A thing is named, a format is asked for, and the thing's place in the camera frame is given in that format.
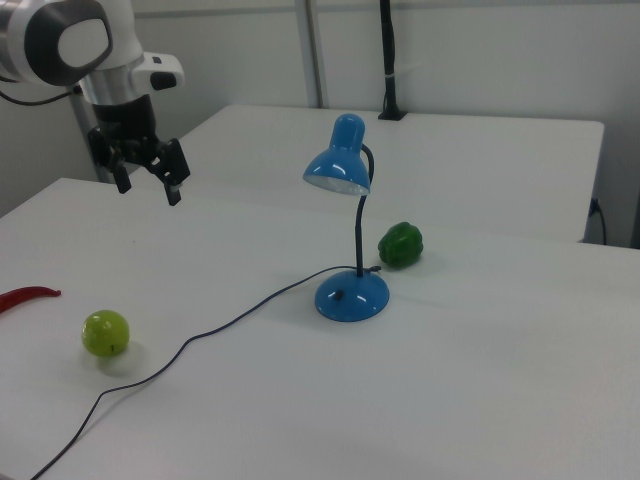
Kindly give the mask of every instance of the lamp shade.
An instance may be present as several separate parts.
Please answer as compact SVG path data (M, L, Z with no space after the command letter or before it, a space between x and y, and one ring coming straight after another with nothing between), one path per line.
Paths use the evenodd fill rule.
M329 148L307 167L303 178L325 190L347 195L368 195L369 173L360 158L364 122L352 113L336 120Z

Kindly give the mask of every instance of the green apple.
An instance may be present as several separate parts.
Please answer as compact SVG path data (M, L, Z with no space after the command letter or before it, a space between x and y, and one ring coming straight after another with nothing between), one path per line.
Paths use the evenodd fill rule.
M127 348L129 324L112 310L92 313L82 327L82 344L98 357L112 357Z

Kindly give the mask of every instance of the black cable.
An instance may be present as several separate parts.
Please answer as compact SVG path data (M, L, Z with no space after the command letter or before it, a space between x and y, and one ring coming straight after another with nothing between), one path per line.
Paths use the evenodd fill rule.
M11 80L10 78L3 77L2 75L0 75L0 82L18 83L17 80Z
M153 375L151 375L150 377L145 378L144 380L140 380L139 382L136 383L131 383L129 385L124 385L122 387L116 387L116 388L110 388L109 390L105 390L104 392L102 392L99 396L98 399L95 401L95 403L93 404L93 407L91 407L91 410L89 411L89 414L85 417L84 421L82 422L82 425L80 426L80 428L78 429L78 431L76 432L76 434L73 436L73 438L71 439L71 441L69 443L67 443L67 445L60 451L60 453L58 453L53 460L51 460L49 463L47 463L38 473L36 473L31 480L36 480L38 478L40 478L47 470L49 470L49 468L51 468L58 460L60 460L60 458L62 458L62 456L67 453L69 451L69 449L73 446L73 444L78 440L78 437L80 437L80 434L82 433L82 431L84 430L84 428L87 426L87 423L89 422L89 419L91 418L91 416L93 415L93 412L95 411L96 407L98 406L98 403L100 403L100 400L102 399L103 396L105 396L108 393L112 393L112 392L117 392L120 390L127 390L129 388L134 388L134 387L138 387L140 385L143 385L145 383L150 382L151 380L153 380L154 378L160 376L162 373L164 373L180 356L180 354L184 351L185 348L187 348L187 345L189 345L191 342L193 342L194 340L199 340L201 338L205 338L205 337L210 337L211 335L215 335L218 332L221 332L223 330L226 330L227 328L229 328L230 326L232 326L234 323L238 322L239 320L242 320L244 317L246 317L247 315L255 312L258 308L260 308L261 306L263 306L265 303L267 303L268 301L274 299L275 297L277 297L278 295L286 292L287 290L291 290L294 287L297 287L298 285L301 285L309 280L311 280L314 277L317 277L318 275L321 275L323 273L329 272L331 270L342 270L342 269L352 269L355 270L355 267L350 267L350 266L337 266L337 267L330 267L330 268L325 268L324 270L320 270L319 272L314 273L313 275L309 275L308 277L296 282L296 283L292 283L291 285L284 287L280 290L278 290L275 293L272 293L271 295L269 295L267 298L265 298L264 300L262 300L260 303L258 303L257 305L251 307L249 310L247 310L246 312L244 312L243 314L237 316L236 318L234 318L233 320L231 320L229 323L226 323L225 325L218 327L214 330L211 330L209 332L205 332L205 333L201 333L200 335L194 335L193 337L189 338L186 342L184 342L182 344L182 347L180 347L180 350L178 350L178 352L173 356L173 358L171 358L171 360L169 360L169 362L162 367L160 370L158 370L156 373L154 373ZM369 272L378 272L381 270L380 267L375 266L375 267L371 267L366 269Z
M604 223L604 213L602 213L602 208L598 204L598 213L600 214L600 223L602 224L602 244L607 244L607 225Z
M600 202L597 198L591 199L591 205L589 205L589 218L593 215L598 214L600 216L600 224L602 225L602 244L607 244L607 224L604 221L604 213L602 212L602 207L600 206Z
M15 103L16 105L21 105L23 107L38 107L40 105L47 105L48 103L57 102L58 100L61 100L63 98L69 97L69 96L74 95L74 94L78 94L80 92L82 92L80 87L74 87L74 89L72 91L70 91L70 92L62 93L62 94L57 95L57 96L55 96L53 98L48 98L46 100L40 100L38 102L24 102L22 100L16 100L15 98L11 98L10 96L6 95L2 91L0 91L0 97L4 98L7 102Z

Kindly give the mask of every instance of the green bell pepper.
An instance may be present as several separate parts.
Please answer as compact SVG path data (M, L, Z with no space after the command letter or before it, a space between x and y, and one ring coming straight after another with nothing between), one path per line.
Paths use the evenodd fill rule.
M378 243L380 260L392 268L404 268L415 263L423 248L420 230L409 222L391 227Z

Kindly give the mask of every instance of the table surface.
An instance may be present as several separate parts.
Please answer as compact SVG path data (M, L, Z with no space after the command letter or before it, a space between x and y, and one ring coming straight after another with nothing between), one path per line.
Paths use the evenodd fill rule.
M341 213L349 200L300 178L344 113L229 106L186 135L193 194ZM604 127L596 122L408 114L366 123L376 159L365 215L575 242L584 237ZM145 170L134 188L162 189Z
M0 219L0 291L63 291L0 315L0 472L30 478L187 337L353 264L352 222L72 180ZM366 265L389 226L365 218ZM378 316L327 320L299 286L104 399L43 478L637 478L637 252L423 232ZM80 341L100 309L131 325L111 360Z

